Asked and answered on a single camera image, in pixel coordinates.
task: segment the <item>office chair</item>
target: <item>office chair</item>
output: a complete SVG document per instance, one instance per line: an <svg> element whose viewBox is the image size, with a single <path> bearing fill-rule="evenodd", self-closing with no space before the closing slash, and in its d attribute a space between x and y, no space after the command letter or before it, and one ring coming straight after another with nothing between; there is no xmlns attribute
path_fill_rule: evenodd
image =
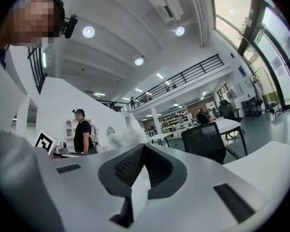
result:
<svg viewBox="0 0 290 232"><path fill-rule="evenodd" d="M243 120L241 117L235 117L231 104L227 100L221 101L220 107L218 109L219 109L220 116L223 116L226 119L234 120L239 123Z"/></svg>
<svg viewBox="0 0 290 232"><path fill-rule="evenodd" d="M223 164L226 150L236 159L240 157L224 146L218 126L215 122L200 125L182 132L185 151L206 157Z"/></svg>

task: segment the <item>railing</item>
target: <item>railing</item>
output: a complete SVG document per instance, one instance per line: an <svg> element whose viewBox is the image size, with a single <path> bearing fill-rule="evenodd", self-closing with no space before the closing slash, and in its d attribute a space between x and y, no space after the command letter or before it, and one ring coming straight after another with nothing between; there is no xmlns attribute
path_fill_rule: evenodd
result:
<svg viewBox="0 0 290 232"><path fill-rule="evenodd" d="M47 77L47 73L43 72L41 48L28 47L28 59L30 61L35 85L38 92L41 93L43 83L45 81L45 78Z"/></svg>
<svg viewBox="0 0 290 232"><path fill-rule="evenodd" d="M139 107L146 102L149 102L160 95L163 95L170 90L173 90L187 82L190 82L208 72L211 72L223 65L223 62L219 58L218 54L207 58L200 63L197 63L190 68L180 72L179 74L172 76L168 80L160 83L159 85L153 87L149 91L145 92L144 94L140 95L134 100L134 104L131 102L129 103L128 107L130 110L133 108Z"/></svg>
<svg viewBox="0 0 290 232"><path fill-rule="evenodd" d="M123 103L123 102L116 102L116 101L102 101L102 100L96 100L103 105L113 109L116 112L129 112L129 104Z"/></svg>

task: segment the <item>table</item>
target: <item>table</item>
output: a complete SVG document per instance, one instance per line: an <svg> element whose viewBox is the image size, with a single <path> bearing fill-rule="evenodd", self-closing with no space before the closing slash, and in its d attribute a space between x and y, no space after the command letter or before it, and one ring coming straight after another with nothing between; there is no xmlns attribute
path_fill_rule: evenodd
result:
<svg viewBox="0 0 290 232"><path fill-rule="evenodd" d="M218 126L220 135L224 135L224 134L230 133L232 131L237 131L237 130L240 132L243 147L244 147L245 156L247 156L248 153L247 153L246 143L245 143L245 139L243 136L243 132L241 130L242 124L239 122L236 122L234 120L230 120L230 119L226 119L226 118L219 120L219 121L216 121L216 124Z"/></svg>
<svg viewBox="0 0 290 232"><path fill-rule="evenodd" d="M153 137L148 138L147 140L151 140L152 144L154 143L154 140L158 140L159 145L162 145L161 139L164 138L166 144L168 145L168 147L170 147L167 136L174 135L176 133L181 133L181 132L183 132L187 129L190 129L190 128L193 128L193 127L187 127L187 128L181 129L181 130L176 130L176 131L172 131L172 132L168 132L168 133L158 134L158 135L155 135Z"/></svg>
<svg viewBox="0 0 290 232"><path fill-rule="evenodd" d="M223 165L258 189L267 200L290 186L290 146L269 142L249 156Z"/></svg>

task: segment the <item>black cap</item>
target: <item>black cap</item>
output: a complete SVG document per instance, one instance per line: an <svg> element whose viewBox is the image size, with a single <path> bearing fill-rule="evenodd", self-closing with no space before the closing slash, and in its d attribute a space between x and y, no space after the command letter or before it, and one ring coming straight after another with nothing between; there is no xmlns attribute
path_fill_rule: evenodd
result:
<svg viewBox="0 0 290 232"><path fill-rule="evenodd" d="M48 37L59 37L60 33L63 33L65 30L65 11L63 8L63 1L61 0L52 0L53 3L56 5L54 6L55 13L59 13L59 24L54 25L54 30L49 32Z"/></svg>
<svg viewBox="0 0 290 232"><path fill-rule="evenodd" d="M82 114L85 117L85 112L83 109L77 109L75 113Z"/></svg>

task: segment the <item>floor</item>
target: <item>floor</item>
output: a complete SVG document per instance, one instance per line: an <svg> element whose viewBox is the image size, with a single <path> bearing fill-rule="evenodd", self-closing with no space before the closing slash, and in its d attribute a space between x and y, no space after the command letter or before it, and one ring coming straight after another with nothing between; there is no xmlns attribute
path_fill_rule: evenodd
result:
<svg viewBox="0 0 290 232"><path fill-rule="evenodd" d="M242 129L245 131L244 138L248 154L258 150L270 141L278 141L290 145L290 111L284 113L278 112L277 118L270 113L262 114L259 117L244 117ZM236 138L229 141L225 140L224 144L235 151L239 156L244 157L244 148L240 135L236 132ZM181 139L169 140L170 147L184 149ZM227 152L225 163L234 161L235 158Z"/></svg>

